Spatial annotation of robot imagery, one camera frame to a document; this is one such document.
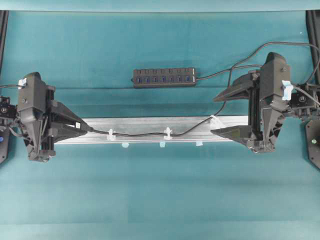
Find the black bracket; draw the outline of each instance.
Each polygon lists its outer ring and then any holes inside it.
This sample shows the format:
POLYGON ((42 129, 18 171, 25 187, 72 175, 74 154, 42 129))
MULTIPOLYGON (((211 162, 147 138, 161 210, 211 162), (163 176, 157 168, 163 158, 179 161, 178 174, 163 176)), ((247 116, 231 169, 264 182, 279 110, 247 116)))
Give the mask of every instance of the black bracket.
MULTIPOLYGON (((0 10, 0 74, 4 57, 4 49, 6 42, 6 33, 8 25, 9 11, 0 10)), ((0 130, 0 163, 6 160, 8 156, 10 131, 9 129, 0 130)))

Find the teal table surface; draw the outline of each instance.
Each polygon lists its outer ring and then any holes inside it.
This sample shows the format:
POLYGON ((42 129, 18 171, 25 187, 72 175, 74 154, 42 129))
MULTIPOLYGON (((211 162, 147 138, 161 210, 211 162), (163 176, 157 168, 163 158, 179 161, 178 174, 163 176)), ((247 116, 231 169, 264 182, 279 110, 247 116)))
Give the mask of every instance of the teal table surface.
MULTIPOLYGON (((38 71, 55 98, 80 117, 208 116, 227 75, 197 87, 133 89, 137 68, 195 67, 205 76, 268 41, 308 42, 304 11, 243 13, 72 13, 11 11, 1 84, 38 71)), ((307 47, 268 46, 294 83, 312 71, 307 47)), ((233 79, 248 70, 237 70, 233 79)), ((3 89, 17 103, 17 90, 3 89)), ((228 103, 224 115, 246 115, 228 103)), ((31 162, 11 138, 0 165, 2 240, 318 240, 320 171, 303 125, 286 119, 276 152, 234 142, 57 145, 31 162)))

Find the cable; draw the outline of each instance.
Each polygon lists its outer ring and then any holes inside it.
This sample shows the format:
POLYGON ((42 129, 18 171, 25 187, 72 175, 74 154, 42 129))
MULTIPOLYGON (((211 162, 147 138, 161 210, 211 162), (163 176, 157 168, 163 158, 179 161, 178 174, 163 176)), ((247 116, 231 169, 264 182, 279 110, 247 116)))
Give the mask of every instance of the cable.
MULTIPOLYGON (((234 69, 261 68, 261 67, 262 67, 262 65, 260 65, 260 64, 250 64, 250 65, 236 66, 234 69)), ((199 81, 199 80, 211 79, 211 78, 216 77, 220 74, 224 74, 226 72, 229 72, 230 70, 231 70, 231 68, 228 68, 228 69, 225 69, 222 71, 215 72, 215 73, 210 74, 208 76, 197 77, 196 80, 199 81)))
POLYGON ((8 85, 0 85, 0 89, 14 89, 14 88, 24 88, 25 86, 18 84, 8 84, 8 85))
MULTIPOLYGON (((212 119, 212 116, 204 119, 203 121, 197 123, 196 125, 194 125, 193 127, 189 128, 188 130, 186 130, 184 132, 171 134, 170 136, 181 137, 181 136, 191 132, 193 129, 197 128, 198 126, 200 126, 201 124, 205 123, 206 121, 208 121, 210 119, 212 119)), ((107 132, 107 131, 100 131, 100 130, 96 130, 96 129, 93 129, 93 132, 98 133, 98 134, 109 134, 109 132, 107 132)), ((148 132, 148 133, 141 133, 141 134, 127 134, 127 133, 113 132, 112 134, 115 136, 121 136, 121 137, 145 137, 145 136, 166 136, 167 135, 164 132, 148 132)))
MULTIPOLYGON (((313 69, 313 72, 311 73, 310 77, 306 80, 306 83, 310 82, 311 79, 313 78, 313 76, 315 75, 317 69, 319 68, 320 65, 320 49, 316 46, 313 45, 311 43, 306 43, 306 42, 289 42, 289 41, 269 41, 266 42, 264 44, 262 44, 261 46, 259 46, 253 53, 251 53, 249 56, 247 56, 246 58, 244 58, 241 61, 236 62, 229 71, 229 77, 228 77, 228 84, 227 84, 227 88, 230 86, 231 83, 231 78, 232 78, 232 71, 240 64, 243 64, 244 62, 248 61, 250 58, 252 58, 253 56, 255 56, 261 49, 263 49, 266 46, 269 45, 290 45, 290 46, 309 46, 312 48, 315 48, 318 52, 318 61, 313 69)), ((215 115, 218 115, 226 106, 227 102, 224 101, 221 108, 215 113, 215 115)))
MULTIPOLYGON (((227 82, 227 88, 228 88, 230 86, 230 83, 231 83, 232 71, 234 69, 244 69, 244 68, 253 68, 253 67, 261 68, 262 67, 259 64, 251 64, 251 65, 243 65, 243 66, 238 66, 238 65, 248 61, 250 58, 255 56, 261 49, 263 49, 264 47, 266 47, 268 45, 309 46, 309 47, 315 48, 317 50, 317 52, 318 52, 319 58, 318 58, 318 62, 316 63, 315 68, 313 69, 313 72, 311 73, 310 77, 306 81, 306 83, 310 82, 310 80, 313 78, 313 76, 315 75, 315 73, 316 73, 316 71, 317 71, 317 69, 319 68, 319 65, 320 65, 320 49, 317 46, 315 46, 315 45, 313 45, 311 43, 306 43, 306 42, 287 42, 287 41, 270 41, 270 42, 266 42, 266 43, 262 44, 261 46, 259 46, 251 55, 249 55, 248 57, 244 58, 241 61, 236 62, 231 68, 228 68, 228 69, 213 73, 213 74, 208 75, 208 76, 199 77, 199 78, 197 78, 197 81, 198 80, 210 79, 210 78, 213 78, 213 77, 215 77, 217 75, 223 74, 225 72, 229 72, 229 77, 228 77, 228 82, 227 82)), ((302 93, 304 93, 307 97, 311 98, 313 101, 315 101, 317 104, 320 105, 320 103, 316 99, 314 99, 311 95, 309 95, 307 92, 305 92, 301 88, 295 87, 295 89, 297 91, 300 91, 300 92, 303 91, 302 93)), ((222 106, 214 114, 214 116, 217 116, 225 108, 226 104, 227 104, 227 102, 224 101, 222 106)), ((198 127, 199 125, 205 123, 206 121, 208 121, 210 119, 212 119, 211 116, 206 118, 206 119, 204 119, 203 121, 199 122, 198 124, 194 125, 193 127, 191 127, 190 129, 186 130, 185 132, 178 133, 178 134, 171 134, 171 136, 173 136, 173 137, 183 136, 183 135, 189 133, 190 131, 192 131, 193 129, 195 129, 196 127, 198 127)), ((100 131, 100 130, 96 130, 96 129, 93 129, 93 132, 94 133, 98 133, 98 134, 109 134, 109 132, 107 132, 107 131, 100 131)), ((140 134, 127 134, 127 133, 114 132, 113 135, 121 136, 121 137, 144 137, 144 136, 165 136, 167 134, 163 133, 163 132, 148 132, 148 133, 140 133, 140 134)))
POLYGON ((314 101, 316 104, 318 104, 320 106, 320 102, 317 101, 313 96, 311 96, 309 93, 307 93, 305 90, 301 89, 300 87, 297 86, 293 86, 293 88, 301 93, 303 93, 304 95, 306 95, 308 98, 310 98, 312 101, 314 101))

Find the black metal frame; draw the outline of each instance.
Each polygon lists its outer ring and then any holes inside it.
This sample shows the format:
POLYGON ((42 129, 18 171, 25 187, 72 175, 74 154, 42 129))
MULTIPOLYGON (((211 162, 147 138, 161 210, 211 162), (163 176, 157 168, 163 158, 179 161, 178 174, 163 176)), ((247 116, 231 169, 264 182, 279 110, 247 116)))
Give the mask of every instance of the black metal frame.
MULTIPOLYGON (((0 74, 2 70, 2 63, 4 58, 4 49, 7 34, 9 11, 0 10, 0 74)), ((8 157, 10 130, 8 128, 0 131, 0 163, 8 157)))
MULTIPOLYGON (((320 10, 309 10, 305 12, 306 28, 308 31, 309 42, 320 48, 320 10)), ((318 53, 311 47, 313 66, 318 62, 318 53)), ((315 82, 320 83, 320 70, 315 73, 315 82)))

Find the cable tie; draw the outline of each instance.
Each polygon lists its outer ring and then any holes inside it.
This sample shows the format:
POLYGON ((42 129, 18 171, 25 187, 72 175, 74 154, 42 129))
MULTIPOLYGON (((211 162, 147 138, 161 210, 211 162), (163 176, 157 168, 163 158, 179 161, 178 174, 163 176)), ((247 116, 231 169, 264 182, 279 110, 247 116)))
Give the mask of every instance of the cable tie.
POLYGON ((109 141, 114 141, 116 140, 116 136, 114 135, 114 131, 111 129, 109 129, 108 131, 109 135, 106 136, 106 138, 109 140, 109 141))
POLYGON ((167 127, 167 128, 164 130, 164 133, 166 134, 166 136, 163 137, 165 140, 170 140, 170 139, 172 139, 172 136, 171 136, 172 130, 171 130, 169 127, 167 127))
POLYGON ((210 129, 211 130, 226 128, 226 126, 220 121, 220 119, 218 117, 216 117, 215 115, 211 115, 210 117, 212 117, 210 119, 210 129))

